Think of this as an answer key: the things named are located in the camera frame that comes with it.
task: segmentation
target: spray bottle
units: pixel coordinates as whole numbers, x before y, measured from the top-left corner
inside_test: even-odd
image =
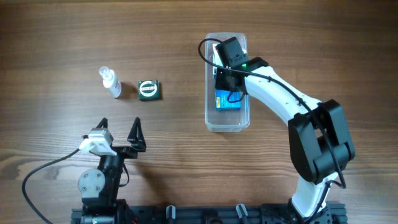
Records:
[[[115,72],[108,67],[101,67],[99,69],[99,74],[103,79],[104,87],[111,92],[113,97],[119,97],[122,92],[122,84],[120,83]]]

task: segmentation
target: clear plastic container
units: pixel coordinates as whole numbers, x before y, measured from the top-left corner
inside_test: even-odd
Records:
[[[241,33],[210,33],[206,36],[206,38],[216,38],[219,40],[227,40],[231,37],[238,39],[242,49],[248,49],[246,36]],[[213,44],[217,44],[217,42],[207,41],[205,50],[205,57],[211,62],[213,61]],[[249,95],[243,98],[240,110],[217,111],[213,66],[207,63],[205,63],[205,83],[205,121],[209,131],[238,132],[247,128],[250,124]]]

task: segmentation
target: wood grain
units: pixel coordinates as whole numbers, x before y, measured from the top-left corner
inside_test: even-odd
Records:
[[[33,168],[72,152],[102,117],[124,144],[136,116],[147,152],[127,161],[130,205],[285,203],[298,174],[287,128],[257,100],[250,127],[208,132],[209,32],[243,32],[299,90],[343,105],[356,147],[344,171],[350,223],[398,219],[398,5],[393,1],[55,1],[0,4],[0,223],[42,223],[21,194]],[[98,69],[131,88],[158,79],[163,100],[114,100]],[[27,192],[54,223],[81,207],[77,180],[98,158],[77,154],[31,177]]]

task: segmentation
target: blue box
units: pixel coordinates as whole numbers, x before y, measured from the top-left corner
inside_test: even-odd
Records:
[[[216,110],[223,111],[223,110],[240,110],[242,107],[241,102],[230,103],[226,99],[229,95],[229,91],[225,90],[216,90]],[[240,92],[233,92],[231,97],[229,98],[230,101],[239,100],[241,98]]]

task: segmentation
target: black cable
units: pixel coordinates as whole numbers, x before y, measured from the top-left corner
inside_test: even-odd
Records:
[[[325,142],[326,142],[327,145],[328,145],[329,152],[330,152],[331,157],[332,157],[332,159],[333,159],[333,163],[334,163],[334,165],[335,165],[335,169],[336,169],[336,172],[338,173],[338,177],[339,177],[341,183],[339,183],[339,182],[337,182],[337,181],[335,181],[335,180],[332,180],[331,182],[334,183],[334,184],[336,184],[337,186],[341,187],[342,189],[345,189],[345,188],[346,188],[346,182],[345,182],[345,179],[344,179],[344,177],[343,177],[343,173],[341,172],[341,167],[340,167],[340,165],[339,165],[339,163],[338,163],[338,161],[337,161],[335,152],[332,150],[333,148],[332,148],[330,139],[329,139],[329,137],[328,137],[328,135],[327,135],[325,129],[323,128],[323,125],[321,124],[321,122],[319,122],[318,118],[315,116],[315,114],[313,113],[313,111],[311,110],[311,108],[306,104],[306,102],[304,102],[303,99],[300,98],[297,94],[295,94],[289,87],[287,87],[287,86],[284,85],[282,82],[280,82],[280,81],[278,81],[278,80],[276,80],[276,79],[274,79],[274,78],[272,78],[272,77],[270,77],[270,76],[267,76],[267,75],[260,75],[260,74],[253,73],[253,72],[245,72],[245,71],[235,70],[235,69],[232,69],[232,68],[226,68],[226,67],[223,67],[223,66],[220,66],[220,65],[216,65],[215,63],[213,63],[213,62],[207,60],[207,59],[203,56],[203,54],[201,53],[201,50],[200,50],[201,45],[202,45],[204,42],[206,42],[206,41],[215,41],[215,42],[220,43],[221,45],[224,45],[224,43],[223,43],[222,41],[220,41],[220,40],[218,40],[218,39],[214,39],[214,38],[207,38],[207,39],[202,40],[202,41],[199,43],[199,47],[198,47],[199,56],[200,56],[206,63],[208,63],[209,65],[212,65],[212,66],[214,66],[214,67],[220,68],[220,69],[222,69],[222,70],[230,71],[230,72],[238,72],[238,73],[243,73],[243,74],[247,74],[247,75],[254,75],[254,76],[256,76],[256,77],[265,78],[266,80],[269,80],[270,82],[274,82],[274,83],[280,85],[282,88],[284,88],[286,91],[288,91],[288,92],[289,92],[301,105],[304,106],[304,108],[308,111],[308,113],[310,114],[310,116],[311,116],[312,119],[314,120],[316,126],[317,126],[317,127],[319,128],[319,130],[321,131],[323,137],[325,138]]]
[[[240,102],[240,101],[243,100],[243,98],[244,98],[244,93],[241,95],[241,98],[240,98],[240,99],[230,101],[229,99],[231,98],[231,96],[232,96],[233,93],[235,93],[235,92],[233,92],[233,91],[230,91],[230,92],[229,92],[229,94],[228,94],[228,96],[227,96],[227,98],[226,98],[226,101],[228,101],[228,103],[237,103],[237,102]]]
[[[130,181],[129,172],[127,171],[127,168],[126,168],[126,165],[125,165],[125,164],[123,164],[123,169],[124,169],[124,171],[125,171],[126,174],[127,174],[127,183],[125,183],[125,184],[119,184],[119,187],[125,187],[125,186],[129,183],[129,181]]]
[[[65,157],[62,157],[61,159],[57,159],[57,160],[55,160],[55,161],[52,161],[52,162],[49,162],[49,163],[44,164],[44,165],[42,165],[42,166],[39,166],[38,168],[32,170],[28,175],[26,175],[24,181],[22,182],[22,193],[24,194],[24,197],[25,197],[25,199],[26,199],[26,202],[30,205],[30,207],[33,209],[33,211],[35,211],[35,213],[36,213],[41,219],[43,219],[43,221],[44,221],[45,223],[47,223],[47,224],[52,224],[52,222],[50,222],[48,219],[46,219],[46,218],[38,211],[38,209],[33,205],[33,203],[30,201],[29,197],[28,197],[27,194],[26,194],[25,186],[26,186],[27,179],[28,179],[31,175],[33,175],[34,173],[36,173],[37,171],[43,169],[44,167],[48,167],[48,166],[50,166],[50,165],[52,165],[52,164],[56,164],[56,163],[58,163],[58,162],[60,162],[60,161],[62,161],[62,160],[68,159],[69,157],[75,155],[78,151],[79,151],[79,149],[76,149],[76,150],[73,151],[71,154],[69,154],[69,155],[67,155],[67,156],[65,156]]]

